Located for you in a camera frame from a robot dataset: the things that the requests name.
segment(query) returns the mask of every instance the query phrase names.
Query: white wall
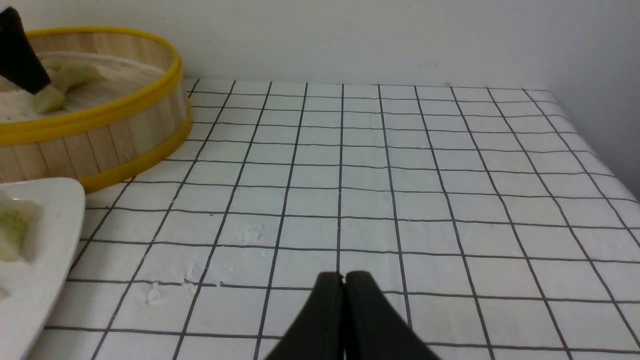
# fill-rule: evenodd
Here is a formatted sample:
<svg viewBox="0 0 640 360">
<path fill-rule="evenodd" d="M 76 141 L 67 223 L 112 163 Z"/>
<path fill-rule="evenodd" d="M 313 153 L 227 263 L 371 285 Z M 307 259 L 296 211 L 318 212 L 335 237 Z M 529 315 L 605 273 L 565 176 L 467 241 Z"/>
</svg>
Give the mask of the white wall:
<svg viewBox="0 0 640 360">
<path fill-rule="evenodd" d="M 21 0 L 27 28 L 172 41 L 192 76 L 550 88 L 640 193 L 638 0 Z"/>
</svg>

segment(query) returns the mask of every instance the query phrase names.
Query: dumpling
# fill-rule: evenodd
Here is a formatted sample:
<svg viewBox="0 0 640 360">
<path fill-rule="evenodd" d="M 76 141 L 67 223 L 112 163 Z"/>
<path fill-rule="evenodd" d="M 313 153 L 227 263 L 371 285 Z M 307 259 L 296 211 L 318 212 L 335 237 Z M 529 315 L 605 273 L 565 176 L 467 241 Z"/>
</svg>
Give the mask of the dumpling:
<svg viewBox="0 0 640 360">
<path fill-rule="evenodd" d="M 22 259 L 22 244 L 40 206 L 29 200 L 0 200 L 0 261 Z"/>
<path fill-rule="evenodd" d="M 98 81 L 102 75 L 90 63 L 64 63 L 56 59 L 44 59 L 51 85 L 30 98 L 30 105 L 37 113 L 50 113 L 65 105 L 65 93 L 83 83 Z"/>
</svg>

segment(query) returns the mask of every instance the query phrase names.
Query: grid tablecloth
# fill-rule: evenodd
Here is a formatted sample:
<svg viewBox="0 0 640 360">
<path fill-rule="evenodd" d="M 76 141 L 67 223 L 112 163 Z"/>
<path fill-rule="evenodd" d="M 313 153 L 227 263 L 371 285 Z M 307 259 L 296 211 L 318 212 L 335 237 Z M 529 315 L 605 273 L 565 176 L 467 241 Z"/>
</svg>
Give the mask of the grid tablecloth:
<svg viewBox="0 0 640 360">
<path fill-rule="evenodd" d="M 368 270 L 448 359 L 640 357 L 640 206 L 547 91 L 187 80 L 193 131 L 88 196 L 30 359 L 262 359 Z"/>
</svg>

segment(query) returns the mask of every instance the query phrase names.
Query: steamer basket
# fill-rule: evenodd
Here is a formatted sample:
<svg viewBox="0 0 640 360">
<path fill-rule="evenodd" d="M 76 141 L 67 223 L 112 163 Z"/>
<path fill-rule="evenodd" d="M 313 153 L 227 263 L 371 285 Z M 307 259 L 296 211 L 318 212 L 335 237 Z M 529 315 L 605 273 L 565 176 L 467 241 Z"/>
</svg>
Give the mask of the steamer basket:
<svg viewBox="0 0 640 360">
<path fill-rule="evenodd" d="M 166 40 L 120 28 L 27 35 L 41 59 L 88 61 L 105 80 L 71 91 L 46 117 L 26 92 L 0 85 L 0 183 L 72 177 L 94 192 L 153 167 L 191 131 L 182 62 Z"/>
</svg>

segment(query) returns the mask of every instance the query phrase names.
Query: yellow rim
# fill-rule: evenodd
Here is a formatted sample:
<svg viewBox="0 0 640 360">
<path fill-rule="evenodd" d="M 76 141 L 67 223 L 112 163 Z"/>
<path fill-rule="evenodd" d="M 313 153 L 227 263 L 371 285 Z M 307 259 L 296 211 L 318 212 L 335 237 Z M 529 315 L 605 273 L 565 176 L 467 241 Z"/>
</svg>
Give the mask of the yellow rim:
<svg viewBox="0 0 640 360">
<path fill-rule="evenodd" d="M 60 117 L 17 124 L 0 124 L 0 146 L 41 142 L 90 131 L 126 119 L 165 98 L 182 81 L 182 61 L 176 49 L 165 39 L 143 31 L 125 28 L 60 28 L 27 32 L 28 37 L 67 35 L 73 33 L 120 33 L 148 38 L 167 47 L 173 63 L 160 79 L 131 95 L 108 104 Z"/>
<path fill-rule="evenodd" d="M 191 110 L 191 106 L 189 106 L 187 119 L 185 119 L 182 127 L 180 127 L 172 137 L 163 142 L 159 147 L 156 147 L 143 156 L 120 165 L 119 167 L 112 168 L 111 170 L 101 172 L 94 176 L 78 179 L 78 181 L 80 181 L 87 193 L 91 193 L 107 188 L 121 181 L 125 181 L 126 179 L 130 179 L 141 172 L 147 171 L 157 165 L 160 161 L 166 159 L 176 151 L 180 145 L 182 145 L 191 132 L 192 120 L 193 111 Z"/>
</svg>

